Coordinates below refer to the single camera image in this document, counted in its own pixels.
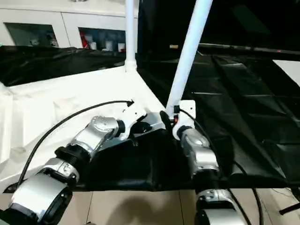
shelf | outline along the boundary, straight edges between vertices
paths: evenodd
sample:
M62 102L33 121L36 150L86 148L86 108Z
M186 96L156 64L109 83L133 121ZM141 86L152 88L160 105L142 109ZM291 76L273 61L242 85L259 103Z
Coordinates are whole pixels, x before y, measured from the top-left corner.
M121 52L125 51L125 31L124 30L107 30L107 29L90 29L79 28L79 31L84 35L84 38L89 43L94 42L96 49L103 51Z
M135 18L138 17L138 4L135 0ZM1 0L1 8L125 16L125 0Z

white cabinet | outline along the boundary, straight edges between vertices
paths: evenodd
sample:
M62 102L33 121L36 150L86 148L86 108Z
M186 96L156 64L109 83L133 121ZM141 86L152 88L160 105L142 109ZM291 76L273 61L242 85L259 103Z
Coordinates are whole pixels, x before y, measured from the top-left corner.
M51 46L56 39L60 48L70 47L59 12L0 9L0 42L2 45Z
M125 43L125 15L89 15L62 13L70 45L82 48L80 33L93 38L97 49L105 48L105 41L111 41L113 50L117 51L118 43ZM135 48L137 49L137 18L135 18Z
M136 50L138 2L134 5ZM82 48L83 38L99 50L110 43L117 51L119 43L125 44L125 8L125 0L1 0L0 46L50 47L57 40L60 48Z

floor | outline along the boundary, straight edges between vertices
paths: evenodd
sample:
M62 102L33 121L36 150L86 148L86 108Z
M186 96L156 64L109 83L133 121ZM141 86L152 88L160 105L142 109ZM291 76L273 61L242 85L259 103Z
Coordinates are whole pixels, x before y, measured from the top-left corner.
M258 225L258 212L250 189L233 189L252 225ZM259 189L265 225L300 224L300 210L281 216L278 211L297 203L288 189ZM10 194L0 195L5 209ZM193 225L195 195L193 191L104 191L75 192L60 225Z

robotic arm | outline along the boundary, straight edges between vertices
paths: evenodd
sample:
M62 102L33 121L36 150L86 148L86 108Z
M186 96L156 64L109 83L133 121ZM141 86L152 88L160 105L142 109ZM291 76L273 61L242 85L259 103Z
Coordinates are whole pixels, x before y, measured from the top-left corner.
M179 108L195 118L195 102L184 100ZM244 225L234 207L231 194L219 188L220 170L207 138L199 133L187 114L178 112L172 132L188 159L190 176L197 196L196 225Z
M0 225L58 224L83 170L103 143L113 138L126 140L131 127L144 116L146 111L134 103L118 120L92 118L66 147L55 151L55 158L16 190L9 208L1 214Z

white metal frame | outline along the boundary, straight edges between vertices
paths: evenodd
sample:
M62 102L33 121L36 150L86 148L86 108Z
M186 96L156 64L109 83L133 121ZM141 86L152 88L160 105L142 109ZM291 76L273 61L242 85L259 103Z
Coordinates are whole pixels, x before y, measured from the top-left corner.
M126 0L126 71L136 69L134 10L134 0Z
M191 71L197 48L206 24L213 0L197 0L188 27L186 39L182 48L179 63L175 73L166 112L169 117L174 116L174 106L179 105L189 72Z
M0 9L1 43L3 45L15 45L4 23L51 25L59 47L70 47L65 25L59 12Z

